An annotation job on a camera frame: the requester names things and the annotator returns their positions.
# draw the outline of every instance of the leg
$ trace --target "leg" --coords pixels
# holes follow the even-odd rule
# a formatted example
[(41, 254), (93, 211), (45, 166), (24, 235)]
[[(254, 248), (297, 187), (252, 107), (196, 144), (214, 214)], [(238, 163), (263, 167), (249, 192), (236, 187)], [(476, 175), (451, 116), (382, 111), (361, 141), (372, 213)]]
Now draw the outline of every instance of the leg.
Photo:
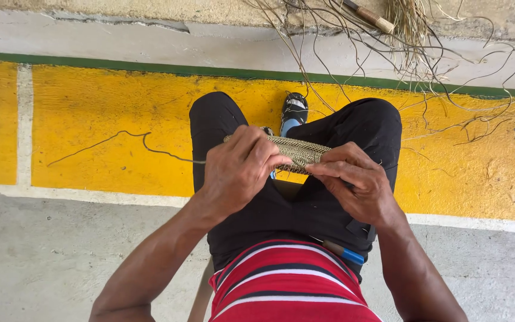
[[(354, 101), (323, 119), (293, 127), (288, 137), (337, 147), (353, 141), (376, 163), (382, 165), (394, 190), (401, 148), (401, 118), (397, 109), (385, 100)], [(376, 232), (347, 214), (323, 183), (309, 177), (296, 197), (294, 211), (302, 216), (304, 234), (329, 239), (368, 258)], [(361, 281), (361, 266), (347, 265)]]
[[(247, 125), (238, 105), (225, 93), (214, 92), (197, 99), (190, 110), (192, 156), (205, 160), (208, 150), (223, 143), (240, 125)], [(194, 191), (204, 185), (204, 165), (193, 164)], [(222, 269), (238, 254), (258, 242), (292, 238), (291, 204), (268, 178), (266, 185), (247, 206), (229, 216), (208, 233), (214, 268)]]

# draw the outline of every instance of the woven fiber strip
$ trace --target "woven fiber strip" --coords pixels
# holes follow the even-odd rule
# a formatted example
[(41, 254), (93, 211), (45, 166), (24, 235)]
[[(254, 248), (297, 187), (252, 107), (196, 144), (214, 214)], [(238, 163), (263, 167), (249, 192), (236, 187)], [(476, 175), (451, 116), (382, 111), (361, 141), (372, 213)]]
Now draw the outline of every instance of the woven fiber strip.
[[(229, 141), (231, 135), (224, 138), (224, 143)], [(279, 148), (279, 153), (288, 156), (293, 160), (290, 165), (280, 165), (278, 170), (289, 171), (297, 174), (310, 175), (304, 168), (305, 165), (318, 163), (321, 156), (331, 150), (320, 144), (306, 141), (290, 139), (288, 137), (268, 135), (267, 139), (275, 143)]]

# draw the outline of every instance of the white painted line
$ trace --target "white painted line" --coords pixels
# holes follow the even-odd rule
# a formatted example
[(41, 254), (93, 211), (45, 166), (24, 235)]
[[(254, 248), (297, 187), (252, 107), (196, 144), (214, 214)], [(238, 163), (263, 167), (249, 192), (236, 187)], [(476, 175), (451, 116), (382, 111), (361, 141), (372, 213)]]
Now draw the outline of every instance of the white painted line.
[(31, 65), (17, 67), (17, 186), (31, 186), (33, 81)]
[(179, 196), (137, 195), (108, 193), (104, 191), (21, 187), (0, 185), (0, 194), (13, 197), (66, 199), (96, 203), (114, 203), (118, 205), (170, 206), (183, 207), (190, 198)]
[[(42, 188), (0, 185), (0, 194), (12, 197), (65, 199), (117, 205), (183, 207), (187, 197), (108, 193), (65, 188)], [(468, 218), (433, 214), (406, 214), (409, 223), (467, 229), (509, 231), (515, 233), (515, 220)]]
[(432, 214), (406, 214), (409, 223), (468, 229), (499, 230), (515, 233), (515, 220), (470, 218)]

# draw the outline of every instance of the green painted line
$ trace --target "green painted line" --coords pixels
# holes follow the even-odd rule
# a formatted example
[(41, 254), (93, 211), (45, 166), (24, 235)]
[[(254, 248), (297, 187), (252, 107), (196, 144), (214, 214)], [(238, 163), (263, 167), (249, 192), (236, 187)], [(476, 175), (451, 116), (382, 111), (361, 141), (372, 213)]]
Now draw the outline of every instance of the green painted line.
[[(23, 55), (0, 53), (0, 61), (20, 62), (26, 64), (43, 64), (72, 66), (83, 68), (106, 68), (119, 70), (137, 70), (144, 72), (160, 72), (172, 73), (181, 76), (201, 75), (201, 76), (226, 76), (236, 77), (240, 79), (268, 79), (268, 80), (287, 80), (287, 81), (303, 81), (303, 75), (297, 72), (273, 72), (268, 70), (252, 70), (252, 69), (236, 69), (236, 68), (215, 68), (215, 67), (199, 67), (199, 66), (181, 66), (168, 64), (148, 64), (143, 62), (103, 60), (92, 58), (77, 57), (56, 57), (44, 55)], [(315, 83), (335, 83), (335, 80), (329, 75), (308, 73), (307, 76), (311, 82)], [(375, 88), (389, 89), (406, 89), (418, 91), (426, 88), (426, 84), (420, 83), (402, 83), (398, 80), (390, 80), (385, 78), (374, 77), (349, 77), (345, 75), (333, 75), (337, 82), (347, 85), (368, 86)], [(436, 92), (444, 92), (441, 84), (433, 84), (433, 90)], [(446, 91), (459, 94), (476, 95), (485, 99), (501, 99), (508, 97), (508, 94), (502, 88), (480, 87), (480, 86), (458, 86), (446, 84)], [(515, 97), (515, 89), (508, 89), (511, 95)]]

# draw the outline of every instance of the shirt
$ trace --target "shirt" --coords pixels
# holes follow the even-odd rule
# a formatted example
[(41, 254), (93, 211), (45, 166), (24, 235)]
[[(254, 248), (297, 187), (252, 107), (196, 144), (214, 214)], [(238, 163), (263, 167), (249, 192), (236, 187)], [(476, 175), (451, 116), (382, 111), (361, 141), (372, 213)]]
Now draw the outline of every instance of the shirt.
[(354, 273), (310, 242), (270, 240), (242, 252), (209, 280), (210, 321), (380, 321)]

